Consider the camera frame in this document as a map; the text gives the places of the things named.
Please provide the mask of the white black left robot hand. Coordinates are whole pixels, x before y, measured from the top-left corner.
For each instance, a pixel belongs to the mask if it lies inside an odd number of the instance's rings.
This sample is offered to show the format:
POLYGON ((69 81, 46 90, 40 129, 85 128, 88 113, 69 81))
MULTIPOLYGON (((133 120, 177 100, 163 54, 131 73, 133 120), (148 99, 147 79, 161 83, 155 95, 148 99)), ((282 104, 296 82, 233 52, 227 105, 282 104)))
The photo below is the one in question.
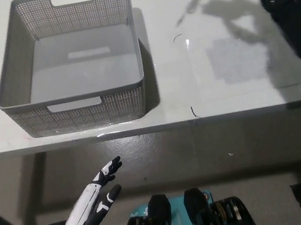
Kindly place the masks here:
POLYGON ((108 193, 102 188, 115 179, 115 173, 122 166, 120 157, 110 160, 85 187, 76 201, 65 225, 99 225, 109 212, 121 192, 121 186, 115 185, 108 193))

